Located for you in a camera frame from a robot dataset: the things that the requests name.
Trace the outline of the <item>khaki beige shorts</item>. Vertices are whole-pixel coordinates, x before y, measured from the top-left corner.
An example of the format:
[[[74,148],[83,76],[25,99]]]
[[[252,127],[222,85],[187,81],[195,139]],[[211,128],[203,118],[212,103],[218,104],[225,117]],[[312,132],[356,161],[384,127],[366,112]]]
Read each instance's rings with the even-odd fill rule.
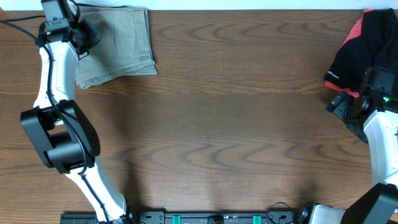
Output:
[[[81,18],[98,29],[101,40],[79,62],[75,83],[81,89],[122,76],[156,75],[147,10],[134,7],[80,6]]]

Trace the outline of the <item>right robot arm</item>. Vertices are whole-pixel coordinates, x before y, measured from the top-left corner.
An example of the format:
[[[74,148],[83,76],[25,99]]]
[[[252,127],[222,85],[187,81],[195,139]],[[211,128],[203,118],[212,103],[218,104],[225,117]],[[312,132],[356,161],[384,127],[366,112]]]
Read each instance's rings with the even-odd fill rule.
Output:
[[[368,144],[372,187],[346,210],[313,203],[296,223],[388,223],[397,212],[397,72],[369,68],[357,98],[341,92],[326,107]]]

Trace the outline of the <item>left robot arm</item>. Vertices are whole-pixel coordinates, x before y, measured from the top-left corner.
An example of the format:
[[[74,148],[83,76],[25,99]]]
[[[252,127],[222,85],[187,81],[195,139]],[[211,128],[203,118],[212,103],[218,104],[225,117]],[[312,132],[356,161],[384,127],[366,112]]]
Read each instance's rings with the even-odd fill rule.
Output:
[[[95,223],[134,223],[125,196],[101,164],[98,134],[75,101],[76,68],[100,42],[100,33],[68,1],[41,4],[46,21],[35,39],[40,89],[34,107],[21,113],[21,125],[42,162],[80,188],[95,210]]]

